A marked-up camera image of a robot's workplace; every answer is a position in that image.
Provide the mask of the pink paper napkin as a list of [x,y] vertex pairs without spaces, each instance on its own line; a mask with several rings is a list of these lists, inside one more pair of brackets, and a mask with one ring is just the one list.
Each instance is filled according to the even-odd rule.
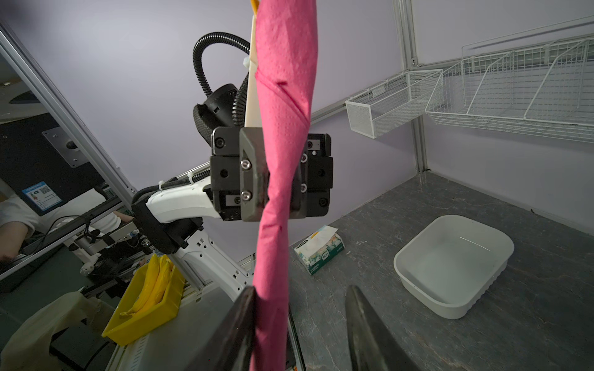
[[260,2],[255,43],[255,79],[270,176],[256,250],[250,368],[283,370],[289,323],[289,205],[311,122],[318,60],[316,2]]

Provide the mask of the orange plastic spoon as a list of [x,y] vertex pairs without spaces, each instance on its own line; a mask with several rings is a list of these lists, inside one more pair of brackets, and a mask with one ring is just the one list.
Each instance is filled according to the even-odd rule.
[[252,7],[254,15],[256,15],[258,13],[260,1],[259,0],[250,0],[250,3],[251,3],[251,7]]

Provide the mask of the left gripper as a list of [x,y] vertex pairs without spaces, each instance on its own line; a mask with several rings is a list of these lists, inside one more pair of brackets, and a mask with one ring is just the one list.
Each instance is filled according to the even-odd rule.
[[[269,169],[262,128],[214,130],[210,192],[225,221],[259,222],[268,202]],[[325,216],[333,188],[334,159],[328,134],[309,134],[295,170],[289,219]]]

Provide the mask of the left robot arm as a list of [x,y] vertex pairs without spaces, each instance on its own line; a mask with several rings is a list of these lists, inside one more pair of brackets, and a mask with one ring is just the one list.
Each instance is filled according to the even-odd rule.
[[193,48],[193,68],[206,96],[193,109],[201,136],[210,144],[208,169],[138,191],[133,212],[142,233],[171,257],[194,287],[213,279],[231,299],[252,284],[252,276],[207,236],[207,218],[258,222],[268,200],[269,170],[258,120],[255,85],[245,80],[212,89],[202,57],[214,44],[251,52],[249,41],[228,32],[210,32]]

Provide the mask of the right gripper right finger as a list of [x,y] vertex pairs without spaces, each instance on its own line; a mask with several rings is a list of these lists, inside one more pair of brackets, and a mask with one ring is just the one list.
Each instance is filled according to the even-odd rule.
[[346,290],[346,330],[351,368],[365,370],[417,370],[373,306],[355,285]]

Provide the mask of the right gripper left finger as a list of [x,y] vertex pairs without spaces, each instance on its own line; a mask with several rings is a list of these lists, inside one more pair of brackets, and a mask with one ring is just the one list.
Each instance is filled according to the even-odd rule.
[[246,286],[185,370],[249,370],[255,342],[256,290]]

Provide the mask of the person forearm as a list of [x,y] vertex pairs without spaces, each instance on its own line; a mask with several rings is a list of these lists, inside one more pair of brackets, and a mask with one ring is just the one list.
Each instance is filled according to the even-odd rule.
[[19,255],[23,242],[31,237],[39,217],[18,196],[1,202],[1,262],[10,262]]

